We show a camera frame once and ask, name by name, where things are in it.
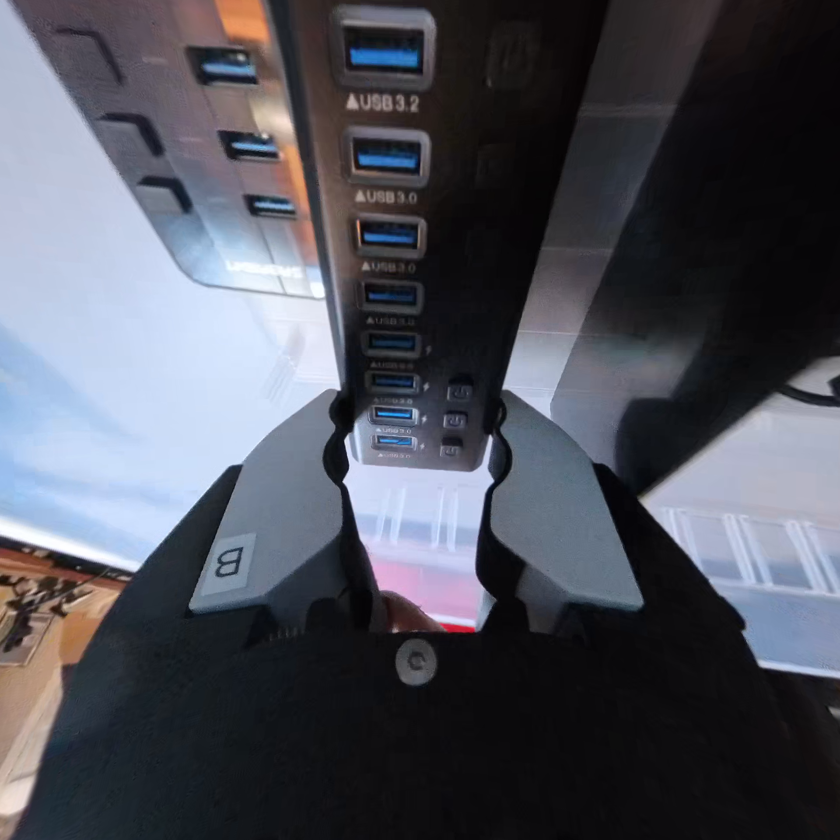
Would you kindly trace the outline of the clear plastic bin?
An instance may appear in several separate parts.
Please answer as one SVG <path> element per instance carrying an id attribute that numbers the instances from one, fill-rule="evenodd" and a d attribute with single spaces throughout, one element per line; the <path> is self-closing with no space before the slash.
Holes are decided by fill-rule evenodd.
<path id="1" fill-rule="evenodd" d="M 324 288 L 187 278 L 2 2 L 2 534 L 136 570 L 215 477 L 337 386 Z M 838 676 L 838 409 L 773 395 L 645 504 L 760 663 Z"/>

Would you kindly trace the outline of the person's left hand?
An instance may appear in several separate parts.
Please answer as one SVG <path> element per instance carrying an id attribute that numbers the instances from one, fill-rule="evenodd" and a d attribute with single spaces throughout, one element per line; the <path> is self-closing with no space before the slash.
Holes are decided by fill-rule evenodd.
<path id="1" fill-rule="evenodd" d="M 386 629 L 391 634 L 443 634 L 447 629 L 418 605 L 393 592 L 381 592 Z"/>

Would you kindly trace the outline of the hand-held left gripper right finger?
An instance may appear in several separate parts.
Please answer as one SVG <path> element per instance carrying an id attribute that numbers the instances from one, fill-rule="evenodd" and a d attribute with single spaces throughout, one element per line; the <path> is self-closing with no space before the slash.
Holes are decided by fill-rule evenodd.
<path id="1" fill-rule="evenodd" d="M 643 594 L 583 448 L 510 391 L 490 436 L 476 629 L 521 617 L 533 633 L 561 634 L 574 613 L 637 614 Z"/>

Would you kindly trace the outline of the black usb hub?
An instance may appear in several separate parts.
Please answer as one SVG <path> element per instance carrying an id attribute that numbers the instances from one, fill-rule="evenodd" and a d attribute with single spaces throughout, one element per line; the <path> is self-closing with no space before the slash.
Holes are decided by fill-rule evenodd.
<path id="1" fill-rule="evenodd" d="M 362 464 L 484 457 L 607 2 L 268 2 Z"/>

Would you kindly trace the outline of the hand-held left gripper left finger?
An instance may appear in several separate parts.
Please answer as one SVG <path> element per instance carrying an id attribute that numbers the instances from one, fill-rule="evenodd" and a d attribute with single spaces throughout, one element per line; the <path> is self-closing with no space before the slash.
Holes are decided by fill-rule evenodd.
<path id="1" fill-rule="evenodd" d="M 241 465 L 189 611 L 265 610 L 280 634 L 321 611 L 352 631 L 383 632 L 387 615 L 360 538 L 345 438 L 352 414 L 327 390 L 271 431 Z"/>

